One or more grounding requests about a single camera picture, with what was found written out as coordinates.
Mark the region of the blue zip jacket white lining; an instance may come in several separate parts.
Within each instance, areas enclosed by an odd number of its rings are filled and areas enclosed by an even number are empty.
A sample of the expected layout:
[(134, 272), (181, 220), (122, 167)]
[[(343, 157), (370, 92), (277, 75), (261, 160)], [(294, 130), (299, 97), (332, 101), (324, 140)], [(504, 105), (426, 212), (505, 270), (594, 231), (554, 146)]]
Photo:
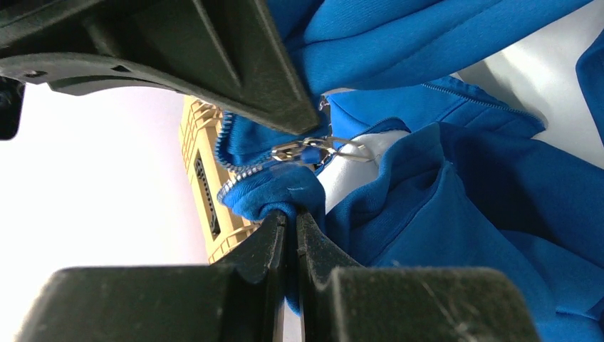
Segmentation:
[(270, 1), (330, 123), (289, 135), (227, 113), (219, 200), (251, 221), (307, 209), (363, 266), (485, 266), (543, 341), (603, 339), (603, 170), (454, 73), (583, 1)]

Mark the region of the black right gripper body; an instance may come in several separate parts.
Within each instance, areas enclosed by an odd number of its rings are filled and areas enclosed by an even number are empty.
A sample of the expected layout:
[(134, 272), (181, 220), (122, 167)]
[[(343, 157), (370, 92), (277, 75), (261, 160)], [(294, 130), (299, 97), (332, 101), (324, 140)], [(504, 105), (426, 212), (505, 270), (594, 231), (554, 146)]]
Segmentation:
[(25, 85), (1, 78), (1, 140), (14, 138), (19, 130)]

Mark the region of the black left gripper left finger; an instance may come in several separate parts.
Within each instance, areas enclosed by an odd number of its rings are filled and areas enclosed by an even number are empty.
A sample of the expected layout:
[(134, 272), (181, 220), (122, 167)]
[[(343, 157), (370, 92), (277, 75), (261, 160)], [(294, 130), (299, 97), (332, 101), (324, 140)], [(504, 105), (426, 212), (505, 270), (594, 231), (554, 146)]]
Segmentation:
[(280, 341), (287, 218), (272, 212), (210, 265), (68, 268), (20, 341)]

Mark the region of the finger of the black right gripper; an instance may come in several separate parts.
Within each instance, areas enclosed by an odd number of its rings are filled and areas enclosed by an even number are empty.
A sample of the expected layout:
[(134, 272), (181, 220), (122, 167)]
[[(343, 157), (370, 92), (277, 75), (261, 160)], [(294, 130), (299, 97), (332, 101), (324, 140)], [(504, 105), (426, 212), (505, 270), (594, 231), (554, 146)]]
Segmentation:
[(292, 135), (321, 121), (265, 1), (3, 1), (1, 74), (76, 96), (172, 90)]

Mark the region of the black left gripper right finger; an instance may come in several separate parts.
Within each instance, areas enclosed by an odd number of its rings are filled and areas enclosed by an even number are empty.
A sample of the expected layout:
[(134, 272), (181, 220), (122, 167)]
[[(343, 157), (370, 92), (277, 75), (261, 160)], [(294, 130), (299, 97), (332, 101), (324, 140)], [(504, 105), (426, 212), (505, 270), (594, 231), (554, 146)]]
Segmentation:
[(296, 219), (305, 341), (537, 341), (524, 298), (488, 268), (367, 268)]

